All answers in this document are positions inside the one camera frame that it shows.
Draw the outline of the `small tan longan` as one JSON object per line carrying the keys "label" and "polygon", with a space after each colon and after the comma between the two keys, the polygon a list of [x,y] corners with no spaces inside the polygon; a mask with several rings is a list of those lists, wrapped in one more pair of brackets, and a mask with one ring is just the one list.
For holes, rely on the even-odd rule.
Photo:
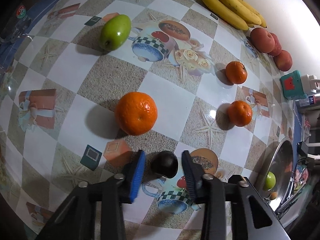
{"label": "small tan longan", "polygon": [[278,196],[277,192],[272,192],[272,193],[270,194],[270,196],[269,196],[269,199],[270,199],[270,200],[274,200],[274,199],[277,198],[277,196]]}

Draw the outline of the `round steel tray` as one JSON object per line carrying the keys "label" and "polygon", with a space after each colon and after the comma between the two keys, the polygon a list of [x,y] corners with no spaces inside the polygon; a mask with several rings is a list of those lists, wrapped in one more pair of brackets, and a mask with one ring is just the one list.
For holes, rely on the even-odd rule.
{"label": "round steel tray", "polygon": [[[295,167],[293,165],[292,141],[288,137],[267,146],[254,186],[273,211],[279,209],[289,198],[293,189]],[[263,186],[269,171],[276,176],[276,185],[270,191],[264,191]],[[269,199],[272,192],[278,194],[274,200]]]}

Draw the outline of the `blue checked tablecloth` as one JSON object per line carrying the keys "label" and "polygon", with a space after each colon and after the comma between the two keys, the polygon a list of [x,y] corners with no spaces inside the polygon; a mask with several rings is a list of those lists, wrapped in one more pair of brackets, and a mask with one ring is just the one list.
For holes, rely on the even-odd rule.
{"label": "blue checked tablecloth", "polygon": [[302,140],[302,115],[298,112],[298,110],[295,108],[293,111],[294,113],[294,133],[293,133],[293,165],[296,166],[297,161],[299,159],[298,152],[297,152],[297,144],[301,142]]}

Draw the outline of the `peach beside bananas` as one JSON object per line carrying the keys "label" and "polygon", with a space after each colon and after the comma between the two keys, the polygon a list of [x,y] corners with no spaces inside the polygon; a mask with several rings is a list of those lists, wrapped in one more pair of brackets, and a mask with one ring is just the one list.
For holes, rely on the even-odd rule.
{"label": "peach beside bananas", "polygon": [[264,28],[254,28],[250,33],[250,39],[261,53],[270,53],[274,49],[273,36]]}

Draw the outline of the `orange tangerine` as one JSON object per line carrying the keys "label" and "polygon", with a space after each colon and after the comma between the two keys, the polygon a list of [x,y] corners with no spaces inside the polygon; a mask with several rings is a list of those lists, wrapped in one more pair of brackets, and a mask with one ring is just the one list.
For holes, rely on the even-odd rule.
{"label": "orange tangerine", "polygon": [[225,75],[229,82],[239,85],[247,80],[247,70],[239,61],[232,61],[225,68]]}
{"label": "orange tangerine", "polygon": [[142,92],[129,92],[122,96],[114,110],[116,122],[128,135],[138,136],[151,130],[158,111],[153,98]]}
{"label": "orange tangerine", "polygon": [[232,102],[227,109],[227,114],[230,122],[238,127],[248,125],[253,117],[250,105],[241,100]]}

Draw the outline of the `middle red peach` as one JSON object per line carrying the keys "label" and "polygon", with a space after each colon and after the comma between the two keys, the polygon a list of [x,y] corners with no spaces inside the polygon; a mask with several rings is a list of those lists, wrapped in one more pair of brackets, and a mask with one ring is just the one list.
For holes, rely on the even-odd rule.
{"label": "middle red peach", "polygon": [[274,48],[268,54],[271,55],[271,56],[278,56],[282,51],[281,44],[280,44],[276,34],[274,34],[274,33],[270,33],[270,34],[272,35],[272,37],[274,39]]}

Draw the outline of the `teal plastic box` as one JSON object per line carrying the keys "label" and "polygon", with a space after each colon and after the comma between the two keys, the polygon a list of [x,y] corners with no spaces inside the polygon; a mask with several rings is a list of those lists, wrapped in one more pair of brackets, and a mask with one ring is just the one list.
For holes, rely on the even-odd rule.
{"label": "teal plastic box", "polygon": [[298,100],[306,98],[303,89],[301,75],[298,70],[286,74],[280,78],[283,95],[287,100]]}

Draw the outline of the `black power adapter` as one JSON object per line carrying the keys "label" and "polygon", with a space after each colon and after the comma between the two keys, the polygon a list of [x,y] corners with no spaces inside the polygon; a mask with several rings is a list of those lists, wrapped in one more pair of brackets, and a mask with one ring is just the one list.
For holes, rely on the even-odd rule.
{"label": "black power adapter", "polygon": [[309,147],[304,141],[301,141],[301,142],[299,142],[297,144],[297,153],[300,156],[307,157],[308,156],[308,151],[309,151]]}

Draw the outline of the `black cherry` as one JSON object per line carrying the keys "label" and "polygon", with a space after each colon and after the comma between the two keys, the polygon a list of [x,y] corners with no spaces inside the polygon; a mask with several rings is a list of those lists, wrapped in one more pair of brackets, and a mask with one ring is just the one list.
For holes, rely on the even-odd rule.
{"label": "black cherry", "polygon": [[150,168],[153,174],[171,179],[178,172],[178,159],[173,152],[158,152],[151,161]]}

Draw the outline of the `large green jujube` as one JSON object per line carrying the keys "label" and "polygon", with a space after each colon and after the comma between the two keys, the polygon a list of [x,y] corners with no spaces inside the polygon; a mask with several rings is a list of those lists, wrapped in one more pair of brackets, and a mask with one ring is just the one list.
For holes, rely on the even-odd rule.
{"label": "large green jujube", "polygon": [[276,176],[272,172],[268,172],[263,186],[264,191],[270,191],[276,185]]}

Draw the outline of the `red peach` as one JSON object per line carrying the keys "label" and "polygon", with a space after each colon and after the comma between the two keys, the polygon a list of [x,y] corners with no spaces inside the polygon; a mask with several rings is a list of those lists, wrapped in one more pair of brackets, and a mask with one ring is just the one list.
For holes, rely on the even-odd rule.
{"label": "red peach", "polygon": [[274,34],[274,33],[270,33],[270,34],[272,35],[272,37],[274,39],[274,48],[268,54],[271,55],[271,56],[278,56],[282,51],[281,44],[280,44],[276,34]]}
{"label": "red peach", "polygon": [[287,72],[292,67],[292,57],[286,50],[282,50],[277,56],[274,56],[273,59],[277,68],[282,72]]}

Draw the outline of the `white power strip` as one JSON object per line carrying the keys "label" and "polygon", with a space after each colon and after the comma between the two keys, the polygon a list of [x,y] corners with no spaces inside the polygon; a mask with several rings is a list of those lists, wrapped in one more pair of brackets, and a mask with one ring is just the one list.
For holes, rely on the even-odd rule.
{"label": "white power strip", "polygon": [[320,79],[315,75],[302,75],[300,77],[303,91],[306,95],[313,95],[319,93],[320,90]]}

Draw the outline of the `right red peach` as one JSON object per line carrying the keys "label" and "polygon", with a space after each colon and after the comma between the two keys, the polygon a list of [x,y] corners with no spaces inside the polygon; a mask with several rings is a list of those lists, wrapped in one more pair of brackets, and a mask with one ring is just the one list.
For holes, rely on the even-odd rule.
{"label": "right red peach", "polygon": [[292,57],[286,50],[282,50],[277,56],[274,56],[273,59],[277,68],[282,72],[287,72],[292,67]]}

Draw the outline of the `small green jujube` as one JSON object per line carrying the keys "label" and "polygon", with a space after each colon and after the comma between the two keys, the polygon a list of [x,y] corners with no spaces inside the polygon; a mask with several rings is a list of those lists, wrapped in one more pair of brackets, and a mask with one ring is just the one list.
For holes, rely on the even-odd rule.
{"label": "small green jujube", "polygon": [[105,51],[120,48],[131,32],[131,20],[127,15],[117,15],[108,20],[101,29],[99,46]]}

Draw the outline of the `clear plastic fruit container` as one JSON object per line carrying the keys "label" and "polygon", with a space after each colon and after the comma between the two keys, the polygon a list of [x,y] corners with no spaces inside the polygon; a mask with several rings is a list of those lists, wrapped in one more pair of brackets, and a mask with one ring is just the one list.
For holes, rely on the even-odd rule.
{"label": "clear plastic fruit container", "polygon": [[29,28],[32,19],[28,16],[26,7],[21,3],[1,32],[1,45],[13,44]]}

